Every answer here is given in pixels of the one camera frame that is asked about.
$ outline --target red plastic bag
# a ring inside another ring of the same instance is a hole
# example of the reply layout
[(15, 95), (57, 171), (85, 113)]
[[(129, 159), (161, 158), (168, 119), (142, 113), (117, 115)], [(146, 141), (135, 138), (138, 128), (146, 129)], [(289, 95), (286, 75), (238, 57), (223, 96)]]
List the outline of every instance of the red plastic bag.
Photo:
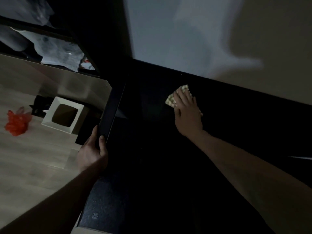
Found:
[(31, 113), (24, 113), (24, 107), (20, 107), (16, 114), (11, 110), (8, 111), (7, 115), (9, 122), (4, 127), (5, 130), (9, 131), (13, 136), (23, 134), (28, 129), (28, 124), (32, 120)]

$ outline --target logo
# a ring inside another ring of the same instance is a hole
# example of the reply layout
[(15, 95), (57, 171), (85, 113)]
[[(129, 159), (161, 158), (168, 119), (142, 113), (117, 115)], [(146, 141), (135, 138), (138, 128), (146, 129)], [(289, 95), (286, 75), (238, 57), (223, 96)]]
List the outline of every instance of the logo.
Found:
[(93, 214), (92, 214), (92, 218), (93, 218), (93, 219), (97, 219), (98, 216), (99, 216), (98, 213), (93, 213)]

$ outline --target hand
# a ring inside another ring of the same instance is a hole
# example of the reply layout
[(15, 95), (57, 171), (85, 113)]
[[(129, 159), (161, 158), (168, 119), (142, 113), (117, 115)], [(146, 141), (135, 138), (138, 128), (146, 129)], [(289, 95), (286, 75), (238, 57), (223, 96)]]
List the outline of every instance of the hand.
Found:
[(98, 126), (96, 125), (93, 128), (92, 134), (78, 152), (77, 161), (78, 167), (81, 171), (85, 170), (88, 166), (95, 163), (96, 161), (99, 161), (100, 169), (105, 169), (107, 167), (108, 153), (103, 135), (101, 135), (99, 138), (100, 150), (96, 149), (95, 147), (97, 128)]
[(177, 104), (174, 106), (175, 124), (178, 131), (192, 140), (202, 132), (201, 112), (196, 98), (191, 96), (187, 89), (182, 92), (181, 87), (174, 92)]

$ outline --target black desk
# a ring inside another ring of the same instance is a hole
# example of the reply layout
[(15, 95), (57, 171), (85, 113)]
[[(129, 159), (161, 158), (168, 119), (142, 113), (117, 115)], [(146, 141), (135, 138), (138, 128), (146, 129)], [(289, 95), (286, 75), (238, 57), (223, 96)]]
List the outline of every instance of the black desk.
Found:
[(114, 120), (109, 166), (79, 226), (110, 233), (268, 232), (208, 157), (177, 132), (164, 102), (184, 84), (197, 97), (205, 130), (311, 187), (311, 162), (288, 158), (310, 154), (311, 106), (134, 61), (119, 104), (128, 119)]

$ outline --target gray cylindrical object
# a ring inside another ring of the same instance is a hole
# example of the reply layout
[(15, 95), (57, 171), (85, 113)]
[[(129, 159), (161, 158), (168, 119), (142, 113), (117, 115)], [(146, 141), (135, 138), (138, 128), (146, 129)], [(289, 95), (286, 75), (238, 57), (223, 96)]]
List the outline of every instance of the gray cylindrical object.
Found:
[(28, 39), (5, 25), (0, 25), (0, 41), (18, 52), (24, 51), (29, 45)]

